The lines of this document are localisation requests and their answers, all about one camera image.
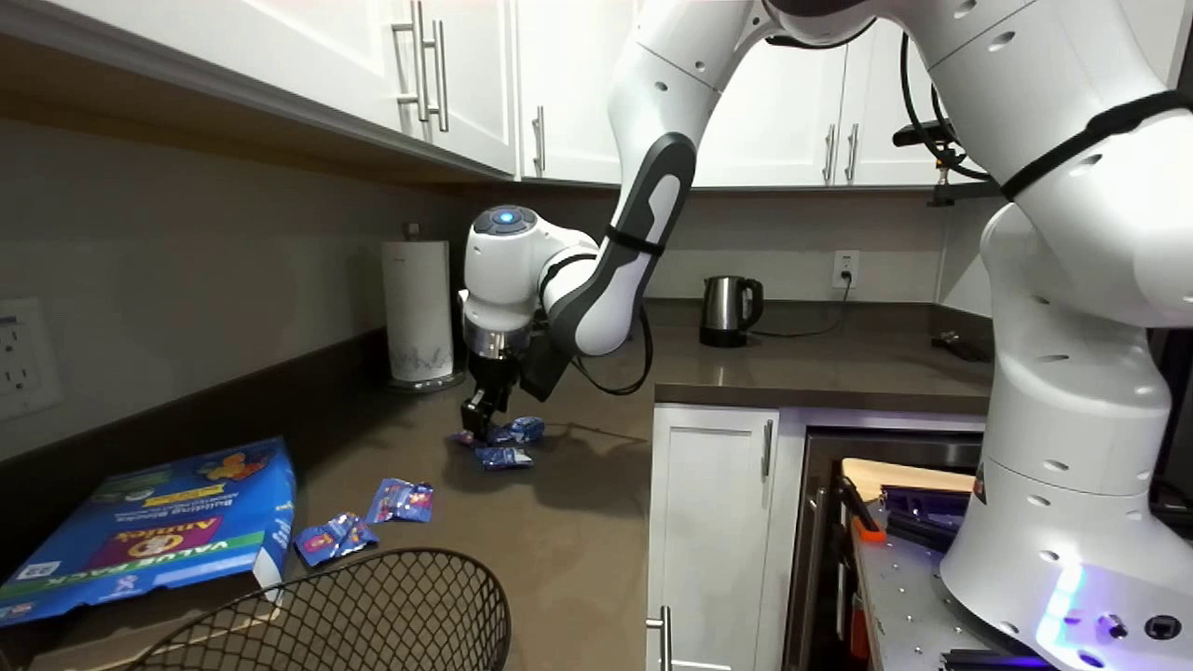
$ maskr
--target paper towel roll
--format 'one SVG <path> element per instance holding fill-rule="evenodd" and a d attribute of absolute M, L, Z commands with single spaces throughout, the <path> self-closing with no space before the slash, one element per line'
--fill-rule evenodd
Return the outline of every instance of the paper towel roll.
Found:
<path fill-rule="evenodd" d="M 447 244 L 384 244 L 387 369 L 403 389 L 438 389 L 453 376 Z"/>

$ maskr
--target cable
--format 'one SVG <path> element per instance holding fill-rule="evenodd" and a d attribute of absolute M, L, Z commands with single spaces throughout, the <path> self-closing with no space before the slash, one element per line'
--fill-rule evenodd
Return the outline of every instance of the cable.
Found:
<path fill-rule="evenodd" d="M 903 33 L 903 44 L 898 44 L 898 85 L 903 85 L 903 108 L 904 108 L 904 118 L 908 127 L 925 138 L 925 148 L 935 158 L 935 166 L 942 166 L 948 172 L 959 172 L 964 181 L 979 181 L 979 184 L 993 184 L 988 172 L 971 172 L 964 167 L 959 158 L 948 158 L 942 148 L 935 148 L 925 136 L 925 122 L 918 116 L 918 105 L 908 100 L 908 33 Z"/>
<path fill-rule="evenodd" d="M 592 389 L 600 389 L 602 397 L 635 397 L 645 381 L 647 381 L 647 372 L 652 372 L 652 364 L 655 364 L 655 338 L 652 338 L 652 333 L 647 333 L 647 318 L 645 318 L 645 306 L 636 311 L 636 326 L 642 326 L 642 372 L 636 372 L 636 381 L 628 381 L 625 389 L 607 389 L 607 383 L 600 383 L 592 372 L 590 372 L 590 364 L 586 364 L 586 359 L 574 359 L 574 369 L 592 383 Z"/>
<path fill-rule="evenodd" d="M 824 336 L 824 333 L 840 327 L 840 326 L 850 318 L 850 306 L 853 306 L 850 295 L 853 295 L 853 276 L 847 276 L 847 295 L 840 299 L 833 318 L 831 318 L 828 326 L 820 326 L 820 327 L 809 327 L 809 333 L 748 333 L 748 336 L 758 336 L 758 338 L 809 338 L 809 336 Z"/>

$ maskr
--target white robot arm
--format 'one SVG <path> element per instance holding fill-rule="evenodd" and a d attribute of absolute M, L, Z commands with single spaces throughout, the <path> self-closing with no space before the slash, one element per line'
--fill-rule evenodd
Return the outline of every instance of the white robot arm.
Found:
<path fill-rule="evenodd" d="M 1193 326 L 1193 116 L 1118 0 L 647 0 L 612 92 L 621 195 L 602 244 L 527 209 L 469 233 L 461 423 L 486 434 L 514 383 L 544 398 L 571 359 L 628 336 L 746 50 L 842 44 L 872 20 L 918 41 L 1009 202 L 983 235 L 983 478 L 939 579 L 1058 666 L 1193 666 L 1193 552 L 1148 516 L 1170 398 L 1145 352 L 1145 327 Z"/>

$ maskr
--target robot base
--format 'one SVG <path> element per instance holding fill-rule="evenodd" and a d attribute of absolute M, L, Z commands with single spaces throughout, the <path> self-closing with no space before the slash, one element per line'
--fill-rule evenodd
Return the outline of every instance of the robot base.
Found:
<path fill-rule="evenodd" d="M 979 485 L 939 579 L 1055 666 L 1190 671 L 1193 548 L 1148 516 L 1170 398 L 1145 333 L 1036 299 L 1047 249 L 1015 204 L 983 261 L 998 361 Z"/>

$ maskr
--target dishwasher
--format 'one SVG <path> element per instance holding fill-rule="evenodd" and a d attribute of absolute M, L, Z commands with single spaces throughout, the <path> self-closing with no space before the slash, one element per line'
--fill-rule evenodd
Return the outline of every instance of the dishwasher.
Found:
<path fill-rule="evenodd" d="M 971 475 L 975 454 L 979 434 L 809 429 L 785 601 L 785 671 L 847 666 L 850 535 L 842 517 L 842 458 Z"/>

